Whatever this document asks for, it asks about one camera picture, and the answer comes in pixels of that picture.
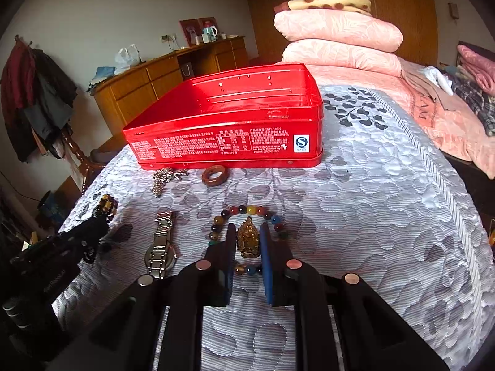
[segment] white wall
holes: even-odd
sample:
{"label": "white wall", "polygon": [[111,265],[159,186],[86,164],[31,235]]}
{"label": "white wall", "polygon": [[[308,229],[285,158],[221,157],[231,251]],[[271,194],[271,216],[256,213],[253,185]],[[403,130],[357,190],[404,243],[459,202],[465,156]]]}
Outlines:
{"label": "white wall", "polygon": [[[459,19],[450,17],[448,3],[456,3]],[[438,61],[455,64],[457,42],[464,41],[495,52],[495,41],[469,0],[435,0],[438,23]]]}
{"label": "white wall", "polygon": [[[81,90],[98,66],[112,66],[121,47],[135,43],[143,60],[170,52],[159,37],[176,33],[186,45],[180,19],[215,17],[226,33],[246,36],[247,53],[257,56],[247,0],[26,0],[0,39],[0,69],[3,68],[19,34],[43,49]],[[41,198],[55,190],[69,176],[65,161],[36,154],[21,163],[0,121],[0,169],[23,194]],[[74,140],[89,154],[111,134],[95,100],[78,96],[70,122]],[[20,198],[34,213],[36,203]]]}

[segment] white plastic bag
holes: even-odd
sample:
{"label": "white plastic bag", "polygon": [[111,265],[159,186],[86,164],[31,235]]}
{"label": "white plastic bag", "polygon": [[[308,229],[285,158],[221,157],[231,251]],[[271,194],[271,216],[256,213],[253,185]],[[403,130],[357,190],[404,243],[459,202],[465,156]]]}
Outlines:
{"label": "white plastic bag", "polygon": [[454,95],[454,92],[451,89],[452,81],[442,74],[438,68],[428,66],[418,72],[422,73],[432,84],[442,88],[448,95]]}
{"label": "white plastic bag", "polygon": [[139,64],[139,51],[136,45],[133,43],[127,48],[121,48],[115,55],[115,63],[115,75],[122,74],[132,66]]}

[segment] pink quilt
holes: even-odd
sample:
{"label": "pink quilt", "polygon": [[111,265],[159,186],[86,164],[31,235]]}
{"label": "pink quilt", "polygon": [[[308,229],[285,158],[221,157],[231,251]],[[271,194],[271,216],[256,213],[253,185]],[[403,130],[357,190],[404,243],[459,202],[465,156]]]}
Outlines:
{"label": "pink quilt", "polygon": [[284,50],[282,61],[284,63],[345,66],[399,77],[402,69],[395,54],[320,39],[304,39],[289,44]]}
{"label": "pink quilt", "polygon": [[490,179],[495,178],[495,138],[485,134],[481,122],[461,99],[455,111],[445,111],[395,76],[338,66],[306,66],[320,85],[357,85],[384,91],[415,118],[439,149],[474,162]]}
{"label": "pink quilt", "polygon": [[291,42],[323,39],[392,53],[402,43],[402,33],[391,23],[356,12],[339,10],[282,11],[275,28]]}
{"label": "pink quilt", "polygon": [[462,44],[457,46],[457,50],[461,54],[462,65],[474,75],[480,88],[495,96],[495,63]]}

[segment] wristwatch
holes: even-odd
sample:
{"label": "wristwatch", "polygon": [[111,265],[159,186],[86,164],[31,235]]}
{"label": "wristwatch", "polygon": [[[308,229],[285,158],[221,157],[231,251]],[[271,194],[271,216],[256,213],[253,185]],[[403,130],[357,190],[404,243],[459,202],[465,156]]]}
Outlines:
{"label": "wristwatch", "polygon": [[171,211],[157,213],[155,221],[158,223],[158,229],[154,234],[153,244],[144,255],[144,264],[148,268],[149,275],[155,279],[163,279],[177,259],[171,243],[174,213]]}

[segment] gold pendant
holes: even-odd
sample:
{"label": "gold pendant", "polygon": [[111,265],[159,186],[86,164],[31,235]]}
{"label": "gold pendant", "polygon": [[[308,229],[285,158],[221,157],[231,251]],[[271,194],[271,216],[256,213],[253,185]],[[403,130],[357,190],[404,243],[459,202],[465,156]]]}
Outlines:
{"label": "gold pendant", "polygon": [[248,216],[237,230],[237,250],[243,258],[252,259],[260,255],[259,232],[254,227],[251,216]]}

